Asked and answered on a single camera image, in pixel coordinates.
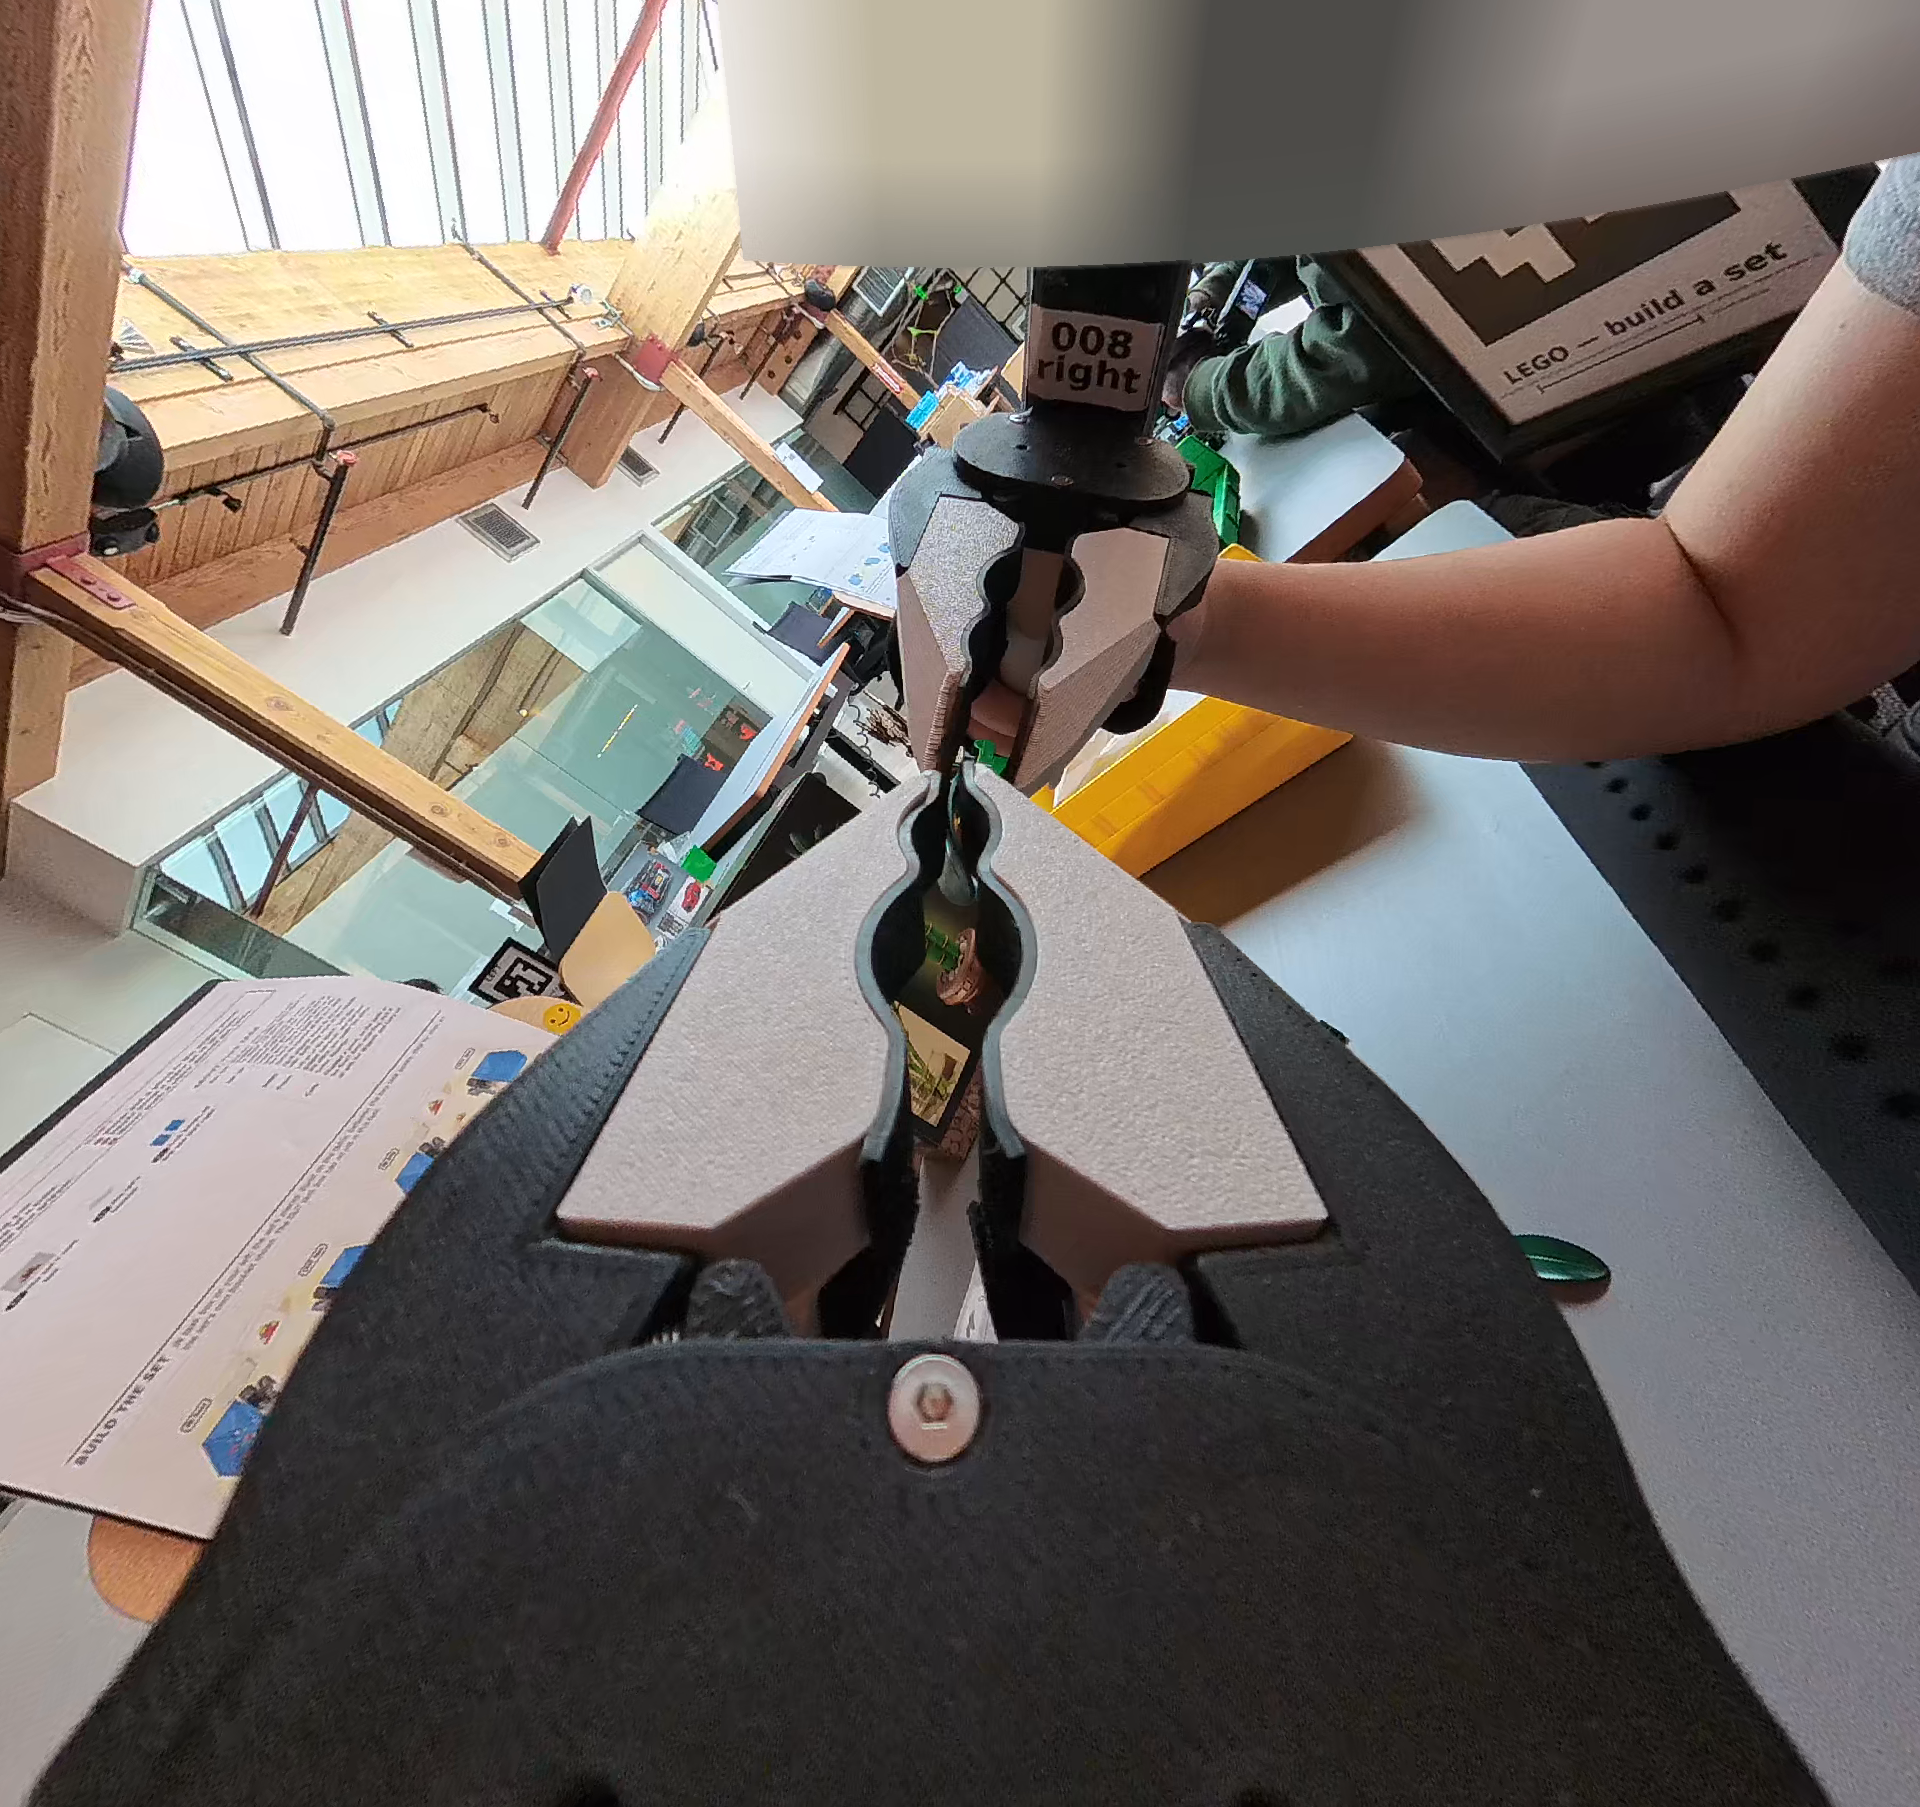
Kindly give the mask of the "black framed marker sign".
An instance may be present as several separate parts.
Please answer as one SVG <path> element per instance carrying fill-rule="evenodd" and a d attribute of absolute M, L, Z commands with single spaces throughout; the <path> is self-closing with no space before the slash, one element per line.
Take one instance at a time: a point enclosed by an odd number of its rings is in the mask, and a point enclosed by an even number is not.
<path fill-rule="evenodd" d="M 1746 369 L 1833 270 L 1875 165 L 1326 255 L 1428 392 L 1497 458 Z"/>

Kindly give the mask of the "black lego set box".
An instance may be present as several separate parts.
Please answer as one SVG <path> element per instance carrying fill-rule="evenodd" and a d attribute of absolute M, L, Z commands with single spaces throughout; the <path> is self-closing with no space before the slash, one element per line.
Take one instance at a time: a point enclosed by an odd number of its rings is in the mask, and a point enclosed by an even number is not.
<path fill-rule="evenodd" d="M 952 1167 L 981 1126 L 990 1027 L 1020 979 L 1020 935 L 994 893 L 954 900 L 929 883 L 876 933 L 878 991 L 906 1039 L 906 1110 L 916 1149 Z"/>

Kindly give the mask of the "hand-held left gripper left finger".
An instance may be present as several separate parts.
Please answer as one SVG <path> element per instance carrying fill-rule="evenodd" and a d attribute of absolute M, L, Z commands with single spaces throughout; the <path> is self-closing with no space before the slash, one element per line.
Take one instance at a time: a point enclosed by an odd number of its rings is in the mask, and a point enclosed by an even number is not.
<path fill-rule="evenodd" d="M 876 921 L 916 900 L 910 832 L 941 836 L 941 795 L 934 772 L 901 786 L 697 938 L 561 1235 L 748 1259 L 801 1330 L 876 1338 L 919 1209 Z"/>

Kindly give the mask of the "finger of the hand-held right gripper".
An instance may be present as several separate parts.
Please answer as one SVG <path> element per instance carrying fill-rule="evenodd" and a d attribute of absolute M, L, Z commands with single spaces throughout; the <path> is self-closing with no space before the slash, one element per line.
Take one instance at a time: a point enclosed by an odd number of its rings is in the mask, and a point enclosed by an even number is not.
<path fill-rule="evenodd" d="M 910 750 L 924 771 L 947 772 L 956 765 L 971 746 L 973 696 L 1001 680 L 1020 561 L 1015 518 L 981 500 L 943 495 L 898 575 L 903 714 Z"/>
<path fill-rule="evenodd" d="M 1140 529 L 1100 529 L 1069 549 L 1078 593 L 1055 623 L 1055 640 L 1026 696 L 1008 782 L 1020 791 L 1054 787 L 1064 767 L 1129 702 L 1152 660 L 1170 543 Z"/>

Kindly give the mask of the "white desk with wood edge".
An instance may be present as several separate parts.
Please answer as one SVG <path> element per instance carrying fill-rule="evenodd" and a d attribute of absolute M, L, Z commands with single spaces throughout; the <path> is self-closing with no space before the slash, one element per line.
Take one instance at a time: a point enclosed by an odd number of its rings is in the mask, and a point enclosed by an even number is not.
<path fill-rule="evenodd" d="M 1358 415 L 1268 442 L 1230 433 L 1238 543 L 1268 562 L 1333 562 L 1372 536 L 1400 536 L 1427 514 L 1423 476 Z"/>

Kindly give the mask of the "green plastic bin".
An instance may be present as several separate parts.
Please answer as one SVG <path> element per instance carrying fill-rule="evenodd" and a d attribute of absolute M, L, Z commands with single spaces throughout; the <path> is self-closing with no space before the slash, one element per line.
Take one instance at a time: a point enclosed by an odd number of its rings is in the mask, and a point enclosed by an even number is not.
<path fill-rule="evenodd" d="M 1185 433 L 1175 445 L 1186 462 L 1188 488 L 1206 495 L 1212 506 L 1212 528 L 1221 549 L 1238 545 L 1242 506 L 1235 465 L 1195 433 Z"/>

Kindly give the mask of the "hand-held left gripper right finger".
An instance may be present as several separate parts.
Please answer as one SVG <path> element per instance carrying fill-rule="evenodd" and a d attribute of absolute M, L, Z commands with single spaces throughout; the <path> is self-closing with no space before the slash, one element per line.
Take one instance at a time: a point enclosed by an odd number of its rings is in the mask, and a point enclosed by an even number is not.
<path fill-rule="evenodd" d="M 1015 979 L 982 1054 L 982 1293 L 1001 1342 L 1069 1340 L 1134 1265 L 1314 1241 L 1328 1209 L 1186 921 L 995 774 L 960 772 Z"/>

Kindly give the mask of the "black ceiling-mounted device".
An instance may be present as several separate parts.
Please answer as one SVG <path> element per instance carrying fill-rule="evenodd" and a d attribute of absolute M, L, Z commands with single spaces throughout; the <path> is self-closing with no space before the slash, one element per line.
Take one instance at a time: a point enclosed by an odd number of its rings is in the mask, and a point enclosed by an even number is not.
<path fill-rule="evenodd" d="M 127 394 L 107 387 L 90 492 L 87 553 L 108 561 L 153 545 L 153 502 L 163 482 L 163 451 L 152 423 Z"/>

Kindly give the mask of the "black perforated pad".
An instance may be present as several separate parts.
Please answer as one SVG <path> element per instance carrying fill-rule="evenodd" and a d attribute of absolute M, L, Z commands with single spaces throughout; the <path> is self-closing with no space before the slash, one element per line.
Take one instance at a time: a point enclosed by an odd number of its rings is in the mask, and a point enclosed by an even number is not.
<path fill-rule="evenodd" d="M 1526 776 L 1918 1283 L 1918 769 L 1834 714 Z"/>

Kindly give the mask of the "printed instruction sheet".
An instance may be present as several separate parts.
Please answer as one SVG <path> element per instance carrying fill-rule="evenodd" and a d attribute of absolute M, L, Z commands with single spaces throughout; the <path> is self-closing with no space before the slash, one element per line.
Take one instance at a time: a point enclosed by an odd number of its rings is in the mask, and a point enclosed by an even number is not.
<path fill-rule="evenodd" d="M 366 1248 L 553 1041 L 401 983 L 211 983 L 5 1167 L 5 1496 L 214 1533 Z"/>

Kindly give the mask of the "person's right forearm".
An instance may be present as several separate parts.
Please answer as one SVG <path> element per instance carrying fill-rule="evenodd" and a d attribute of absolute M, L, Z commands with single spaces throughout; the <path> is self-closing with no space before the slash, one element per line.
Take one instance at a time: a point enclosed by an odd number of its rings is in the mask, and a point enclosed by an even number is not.
<path fill-rule="evenodd" d="M 1916 285 L 1852 250 L 1658 516 L 1216 569 L 1180 690 L 1501 763 L 1763 740 L 1916 665 Z"/>

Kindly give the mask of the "yellow plastic bin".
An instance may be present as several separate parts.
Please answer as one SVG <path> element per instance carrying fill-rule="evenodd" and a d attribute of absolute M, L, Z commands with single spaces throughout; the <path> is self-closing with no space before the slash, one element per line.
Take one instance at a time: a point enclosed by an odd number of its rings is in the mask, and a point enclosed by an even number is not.
<path fill-rule="evenodd" d="M 1219 697 L 1170 693 L 1140 733 L 1093 735 L 1032 801 L 1142 878 L 1350 740 Z"/>

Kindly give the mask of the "grey printed t-shirt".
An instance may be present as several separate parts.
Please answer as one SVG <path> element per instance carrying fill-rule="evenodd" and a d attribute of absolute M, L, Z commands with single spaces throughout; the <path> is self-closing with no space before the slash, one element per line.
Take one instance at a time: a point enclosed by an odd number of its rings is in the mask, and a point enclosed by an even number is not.
<path fill-rule="evenodd" d="M 1918 171 L 1918 154 L 1884 162 L 1842 239 L 1856 284 L 1911 315 L 1920 309 Z"/>

